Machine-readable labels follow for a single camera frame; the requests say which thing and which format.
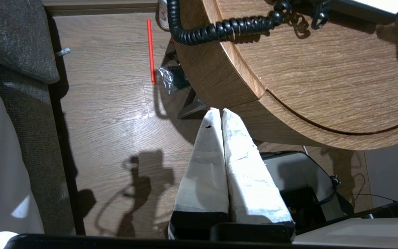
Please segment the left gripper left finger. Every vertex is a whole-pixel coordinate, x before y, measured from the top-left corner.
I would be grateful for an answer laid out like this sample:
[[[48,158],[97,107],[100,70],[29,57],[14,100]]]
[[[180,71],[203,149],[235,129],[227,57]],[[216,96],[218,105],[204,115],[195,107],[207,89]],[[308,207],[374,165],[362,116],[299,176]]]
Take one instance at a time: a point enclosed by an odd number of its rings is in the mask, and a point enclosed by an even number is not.
[[[220,111],[205,114],[168,225],[170,240],[208,240],[229,221],[229,194]]]

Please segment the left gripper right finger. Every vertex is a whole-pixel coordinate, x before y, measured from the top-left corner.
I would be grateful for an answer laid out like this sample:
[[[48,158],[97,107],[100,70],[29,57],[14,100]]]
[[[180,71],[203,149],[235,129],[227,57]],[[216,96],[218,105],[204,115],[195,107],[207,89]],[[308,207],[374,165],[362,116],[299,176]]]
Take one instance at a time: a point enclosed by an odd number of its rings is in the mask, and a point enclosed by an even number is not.
[[[223,109],[222,131],[231,219],[242,224],[294,225],[242,119]]]

